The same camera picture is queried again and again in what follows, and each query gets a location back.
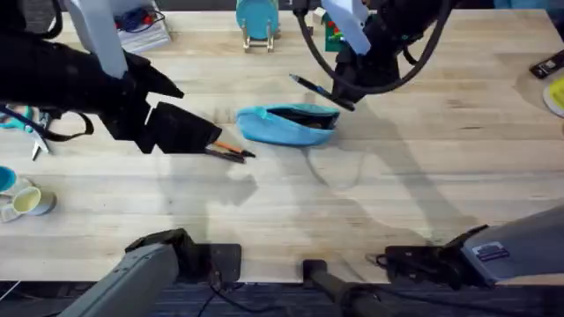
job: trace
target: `black device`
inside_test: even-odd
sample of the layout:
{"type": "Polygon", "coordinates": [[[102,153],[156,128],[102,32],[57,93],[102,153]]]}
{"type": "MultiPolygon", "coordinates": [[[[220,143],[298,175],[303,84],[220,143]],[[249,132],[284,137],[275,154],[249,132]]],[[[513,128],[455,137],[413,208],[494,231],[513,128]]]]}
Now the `black device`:
{"type": "Polygon", "coordinates": [[[63,27],[57,0],[52,0],[55,26],[40,34],[25,31],[19,0],[6,1],[4,16],[11,18],[0,23],[0,101],[38,107],[54,119],[69,111],[79,113],[86,130],[61,136],[6,107],[0,107],[0,112],[59,142],[92,134],[93,125],[83,114],[96,114],[115,140],[134,141],[143,153],[151,153],[154,145],[165,153],[203,153],[219,137],[220,128],[177,106],[160,102],[151,108],[145,100],[149,92],[176,98],[184,93],[149,60],[124,52],[128,71],[123,78],[115,78],[102,70],[95,55],[46,41],[63,27]]]}
{"type": "Polygon", "coordinates": [[[545,79],[564,67],[564,49],[529,69],[538,79],[545,79]]]}
{"type": "Polygon", "coordinates": [[[452,9],[461,0],[380,0],[375,4],[376,14],[371,14],[363,28],[371,44],[365,55],[357,55],[348,43],[337,55],[333,70],[307,35],[305,16],[309,0],[294,1],[293,13],[315,60],[334,80],[330,100],[347,100],[356,103],[367,94],[390,92],[409,82],[425,66],[436,48],[452,9]],[[435,21],[427,47],[417,61],[408,47],[423,37],[435,21]],[[413,69],[400,77],[397,56],[404,56],[413,69]]]}

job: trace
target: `sticker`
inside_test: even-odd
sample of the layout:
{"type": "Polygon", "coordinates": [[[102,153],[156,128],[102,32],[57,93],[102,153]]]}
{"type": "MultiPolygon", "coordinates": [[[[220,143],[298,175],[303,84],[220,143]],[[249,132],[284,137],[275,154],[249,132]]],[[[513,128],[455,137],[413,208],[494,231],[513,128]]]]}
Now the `sticker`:
{"type": "Polygon", "coordinates": [[[482,262],[509,257],[509,251],[500,242],[490,242],[479,247],[473,247],[472,252],[482,262]]]}

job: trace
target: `blue pouch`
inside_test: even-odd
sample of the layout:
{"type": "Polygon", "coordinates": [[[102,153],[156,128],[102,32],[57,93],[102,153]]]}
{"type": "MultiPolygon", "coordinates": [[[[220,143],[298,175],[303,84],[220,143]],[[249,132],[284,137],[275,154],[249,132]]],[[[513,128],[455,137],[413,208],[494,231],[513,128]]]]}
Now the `blue pouch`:
{"type": "Polygon", "coordinates": [[[237,112],[237,126],[245,138],[269,144],[323,144],[335,132],[339,111],[312,104],[247,107],[237,112]]]}

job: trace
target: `mug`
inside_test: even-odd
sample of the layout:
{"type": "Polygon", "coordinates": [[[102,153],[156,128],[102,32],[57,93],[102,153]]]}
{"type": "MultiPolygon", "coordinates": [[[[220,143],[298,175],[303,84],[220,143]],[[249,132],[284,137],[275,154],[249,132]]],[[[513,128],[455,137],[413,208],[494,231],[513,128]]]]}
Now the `mug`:
{"type": "Polygon", "coordinates": [[[32,186],[32,182],[18,175],[6,166],[0,166],[0,193],[16,195],[24,188],[32,186]]]}
{"type": "Polygon", "coordinates": [[[55,194],[37,187],[19,191],[11,203],[0,209],[2,222],[12,221],[23,215],[40,216],[50,212],[55,206],[55,194]]]}

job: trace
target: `black pen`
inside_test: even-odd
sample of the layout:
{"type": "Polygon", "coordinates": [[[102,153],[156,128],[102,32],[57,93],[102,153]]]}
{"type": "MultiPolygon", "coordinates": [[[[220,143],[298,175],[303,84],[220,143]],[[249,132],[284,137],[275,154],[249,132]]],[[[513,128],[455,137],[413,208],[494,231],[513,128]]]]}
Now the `black pen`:
{"type": "Polygon", "coordinates": [[[300,77],[300,76],[294,75],[294,74],[290,74],[290,78],[293,79],[296,83],[308,88],[312,92],[319,93],[323,97],[327,98],[328,100],[333,101],[334,103],[336,103],[339,106],[345,108],[346,110],[354,111],[354,104],[351,101],[334,99],[333,96],[331,96],[330,92],[326,91],[320,85],[316,85],[316,84],[310,82],[309,80],[307,80],[306,78],[303,78],[303,77],[300,77]]]}

